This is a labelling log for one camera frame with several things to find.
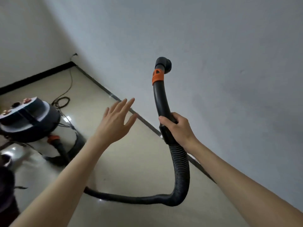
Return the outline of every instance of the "vacuum hose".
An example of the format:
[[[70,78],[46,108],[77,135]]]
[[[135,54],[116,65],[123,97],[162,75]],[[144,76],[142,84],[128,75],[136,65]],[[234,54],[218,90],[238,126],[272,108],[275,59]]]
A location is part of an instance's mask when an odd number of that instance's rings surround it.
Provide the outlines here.
[[[158,115],[165,116],[169,118],[172,122],[177,123],[176,119],[172,116],[169,110],[169,105],[167,103],[164,88],[164,74],[168,73],[171,68],[172,63],[170,62],[170,60],[166,59],[165,57],[159,57],[156,61],[155,70],[153,72],[152,84],[154,88],[154,99],[156,102]],[[90,196],[102,200],[123,202],[129,204],[149,205],[161,203],[167,206],[177,206],[181,204],[187,195],[190,181],[187,153],[176,142],[167,127],[161,124],[159,128],[165,143],[169,145],[175,170],[175,188],[171,194],[158,194],[149,197],[128,197],[116,194],[101,193],[98,191],[94,191],[89,187],[86,187],[84,192]],[[55,148],[60,149],[59,153],[61,153],[63,151],[63,146],[58,145],[58,141],[56,142],[57,143],[52,142],[51,144]]]

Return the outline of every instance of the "person's left hand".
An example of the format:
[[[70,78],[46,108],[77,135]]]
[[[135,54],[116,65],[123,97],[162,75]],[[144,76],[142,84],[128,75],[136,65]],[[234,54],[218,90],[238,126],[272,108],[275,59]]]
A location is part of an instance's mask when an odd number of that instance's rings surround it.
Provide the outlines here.
[[[127,112],[134,103],[134,98],[127,102],[127,99],[120,103],[117,101],[110,108],[106,108],[103,119],[98,126],[93,139],[103,145],[111,145],[122,139],[134,125],[137,114],[133,114],[124,125]]]

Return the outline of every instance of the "person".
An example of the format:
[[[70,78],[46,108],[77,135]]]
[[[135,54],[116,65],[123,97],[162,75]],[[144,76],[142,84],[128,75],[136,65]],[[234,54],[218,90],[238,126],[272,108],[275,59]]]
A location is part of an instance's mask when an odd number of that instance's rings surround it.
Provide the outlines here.
[[[133,103],[134,98],[128,102],[124,99],[105,110],[96,132],[78,155],[11,227],[68,225],[98,159],[109,145],[123,138],[136,121],[137,115],[133,114],[124,124]],[[160,122],[171,131],[185,151],[203,165],[249,225],[303,226],[303,213],[216,156],[195,137],[186,118],[172,114],[178,124],[162,116],[159,117]]]

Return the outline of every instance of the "power cord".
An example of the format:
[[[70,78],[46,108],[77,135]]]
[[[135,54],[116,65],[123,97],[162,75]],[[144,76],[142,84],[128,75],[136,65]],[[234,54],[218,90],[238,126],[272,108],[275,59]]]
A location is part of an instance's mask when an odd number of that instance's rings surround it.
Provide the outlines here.
[[[71,59],[73,58],[73,56],[77,56],[77,55],[78,55],[77,53],[74,53],[74,54],[69,58],[69,61],[71,61]],[[71,99],[70,99],[69,97],[67,97],[67,96],[61,97],[61,96],[65,95],[65,94],[72,88],[72,86],[73,86],[73,76],[72,76],[72,74],[71,74],[71,68],[69,69],[69,75],[70,75],[70,77],[71,77],[71,84],[70,84],[69,88],[68,88],[63,94],[59,95],[56,99],[54,99],[54,101],[51,103],[51,105],[52,105],[52,106],[55,106],[58,110],[60,110],[60,109],[63,108],[63,107],[66,107],[66,106],[69,104],[70,100],[71,100]],[[64,105],[62,105],[62,106],[60,106],[60,105],[59,105],[59,102],[60,102],[60,100],[63,100],[63,99],[67,99],[67,103],[64,104]]]

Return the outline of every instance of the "wall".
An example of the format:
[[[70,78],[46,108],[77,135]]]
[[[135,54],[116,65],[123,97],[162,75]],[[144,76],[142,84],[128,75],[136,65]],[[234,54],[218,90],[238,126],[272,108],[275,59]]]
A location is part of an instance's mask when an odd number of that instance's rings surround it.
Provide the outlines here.
[[[41,0],[0,0],[0,32],[0,87],[69,61]]]
[[[78,64],[158,127],[172,111],[224,160],[303,210],[303,0],[44,0]]]

